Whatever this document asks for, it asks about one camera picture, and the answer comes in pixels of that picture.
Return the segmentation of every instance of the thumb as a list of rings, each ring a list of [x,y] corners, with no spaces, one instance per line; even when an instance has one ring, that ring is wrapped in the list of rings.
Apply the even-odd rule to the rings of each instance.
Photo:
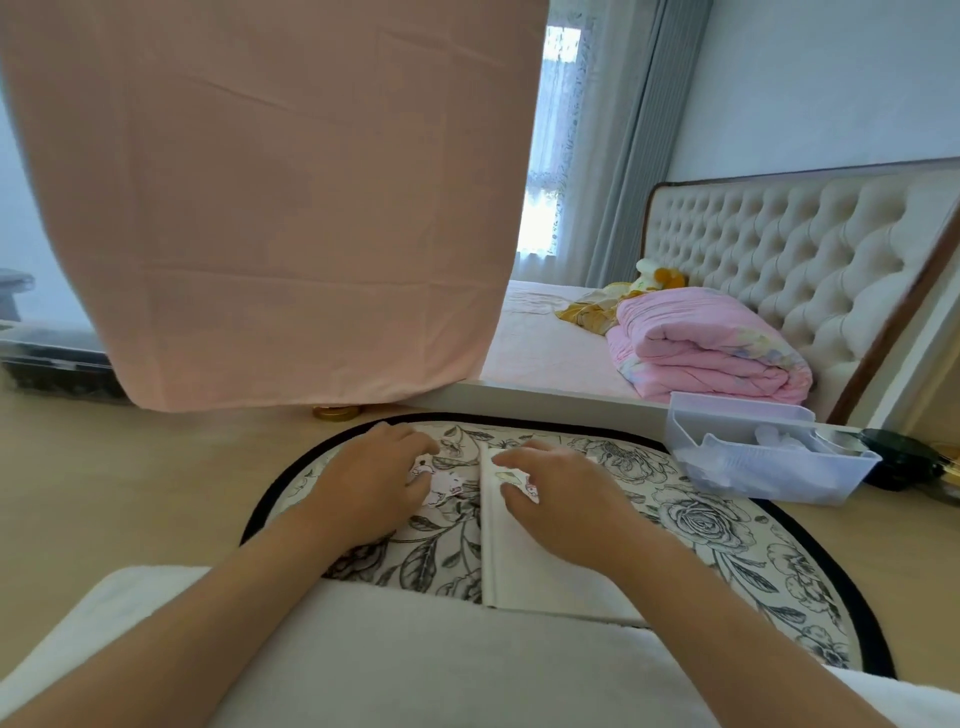
[[[537,509],[539,506],[520,492],[520,489],[517,488],[516,485],[511,485],[510,483],[503,483],[500,486],[500,495],[503,496],[510,515],[517,519],[520,525],[529,531],[530,526],[533,525],[534,519],[537,517]]]
[[[430,484],[432,482],[432,473],[420,473],[406,486],[405,495],[410,502],[411,510],[416,511],[423,505],[426,497],[430,495]]]

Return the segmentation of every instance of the gray curtain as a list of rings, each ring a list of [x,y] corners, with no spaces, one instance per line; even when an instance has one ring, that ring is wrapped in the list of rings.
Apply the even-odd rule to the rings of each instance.
[[[636,278],[647,197],[666,178],[713,0],[660,0],[647,72],[637,92],[587,273],[600,288]]]

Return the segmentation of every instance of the white wall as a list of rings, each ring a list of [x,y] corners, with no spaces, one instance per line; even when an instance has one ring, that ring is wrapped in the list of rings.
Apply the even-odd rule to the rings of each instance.
[[[89,328],[89,320],[50,250],[2,95],[0,268],[26,271],[36,279],[33,291],[14,296],[20,318],[24,321],[50,321]]]
[[[669,180],[960,156],[957,0],[714,0]]]

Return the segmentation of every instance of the bed frame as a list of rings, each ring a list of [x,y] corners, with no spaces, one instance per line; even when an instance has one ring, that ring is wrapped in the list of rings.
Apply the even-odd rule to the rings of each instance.
[[[818,420],[897,428],[960,310],[958,202],[960,158],[664,182],[647,201],[639,255],[736,296],[777,328],[811,365],[807,406]],[[405,403],[655,439],[666,413],[481,380]]]

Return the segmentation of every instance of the wooden floor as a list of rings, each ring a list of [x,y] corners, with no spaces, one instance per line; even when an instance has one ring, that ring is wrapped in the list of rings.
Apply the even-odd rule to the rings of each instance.
[[[223,558],[274,478],[359,422],[322,423],[305,407],[164,415],[0,391],[0,675],[108,573]],[[960,509],[869,487],[842,508],[784,508],[874,608],[900,677],[960,692]]]

